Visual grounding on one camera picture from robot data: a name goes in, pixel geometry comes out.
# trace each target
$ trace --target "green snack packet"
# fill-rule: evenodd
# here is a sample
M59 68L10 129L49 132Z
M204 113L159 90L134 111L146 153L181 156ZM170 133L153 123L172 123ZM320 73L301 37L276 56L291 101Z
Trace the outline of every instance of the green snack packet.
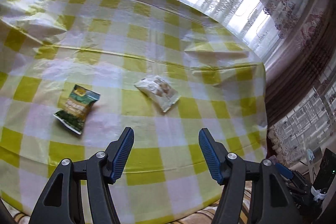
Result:
M63 109L56 112L54 116L67 128L81 135L86 116L99 98L100 94L75 85Z

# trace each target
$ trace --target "silver screw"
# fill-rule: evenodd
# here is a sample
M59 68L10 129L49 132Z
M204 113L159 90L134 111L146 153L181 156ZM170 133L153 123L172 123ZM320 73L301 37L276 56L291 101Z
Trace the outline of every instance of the silver screw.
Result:
M62 165L68 165L70 163L69 159L62 160Z
M270 160L263 160L263 164L266 166L271 166L272 162Z
M97 158L104 158L105 157L105 152L104 151L100 151L96 154Z
M237 158L237 155L235 153L229 153L229 154L227 154L227 157L231 160L234 160L234 159Z

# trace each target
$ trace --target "candy wrapper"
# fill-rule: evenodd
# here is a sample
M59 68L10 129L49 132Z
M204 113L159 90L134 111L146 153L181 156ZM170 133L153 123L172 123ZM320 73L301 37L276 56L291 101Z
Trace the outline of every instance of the candy wrapper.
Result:
M180 98L178 92L158 75L141 79L134 85L156 102L163 112L167 112Z
M63 109L56 112L54 116L67 128L81 135L86 116L99 98L100 94L75 85Z

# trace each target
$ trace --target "white wrapper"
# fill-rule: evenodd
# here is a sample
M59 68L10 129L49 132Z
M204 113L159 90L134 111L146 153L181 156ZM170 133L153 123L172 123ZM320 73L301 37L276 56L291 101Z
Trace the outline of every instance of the white wrapper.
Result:
M159 75L141 79L134 85L156 102L163 112L167 112L180 98L178 92Z

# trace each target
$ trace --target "plastic tablecloth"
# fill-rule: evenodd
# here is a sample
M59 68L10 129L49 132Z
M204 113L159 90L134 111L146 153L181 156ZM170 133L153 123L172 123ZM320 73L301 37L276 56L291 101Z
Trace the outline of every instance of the plastic tablecloth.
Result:
M63 158L89 158L133 128L110 187L122 223L166 223L219 199L198 145L207 127L246 160L265 157L265 70L219 23L177 0L0 0L1 197L30 214ZM136 89L160 75L167 113ZM53 113L79 84L101 94L81 136ZM92 222L82 182L85 222Z

